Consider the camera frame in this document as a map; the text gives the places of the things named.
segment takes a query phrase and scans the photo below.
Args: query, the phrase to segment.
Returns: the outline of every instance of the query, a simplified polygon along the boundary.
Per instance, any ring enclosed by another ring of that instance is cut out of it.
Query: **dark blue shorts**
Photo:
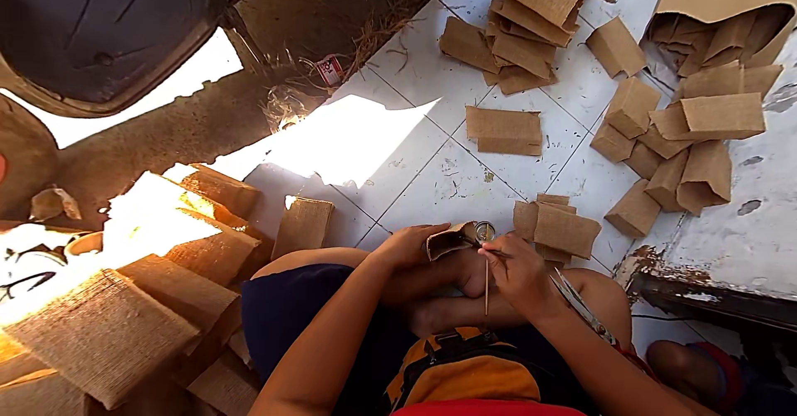
[[[344,265],[315,264],[241,285],[246,344],[262,383],[352,271]],[[545,403],[570,406],[589,415],[599,413],[559,352],[532,325],[498,330],[496,334],[559,378],[567,401],[547,401],[546,396],[541,396]],[[404,354],[416,341],[418,337],[406,329],[399,315],[378,307],[335,414],[374,414],[387,385],[401,368]]]

